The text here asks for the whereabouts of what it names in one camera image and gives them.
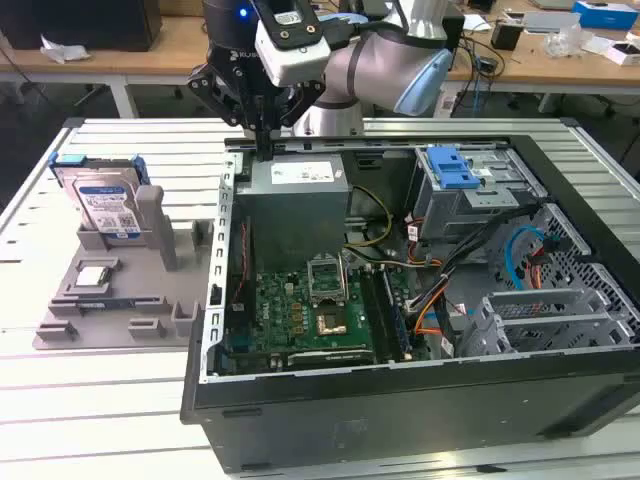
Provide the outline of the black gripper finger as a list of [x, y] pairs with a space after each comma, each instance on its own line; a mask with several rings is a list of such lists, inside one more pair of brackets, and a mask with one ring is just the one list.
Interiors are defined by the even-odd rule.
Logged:
[[187, 86], [230, 126], [241, 126], [254, 141], [257, 159], [266, 160], [266, 130], [259, 96], [251, 90], [248, 71], [233, 66], [227, 79], [211, 64], [197, 66]]
[[274, 155], [274, 139], [283, 127], [292, 127], [323, 93], [322, 82], [273, 87], [265, 96], [265, 160]]

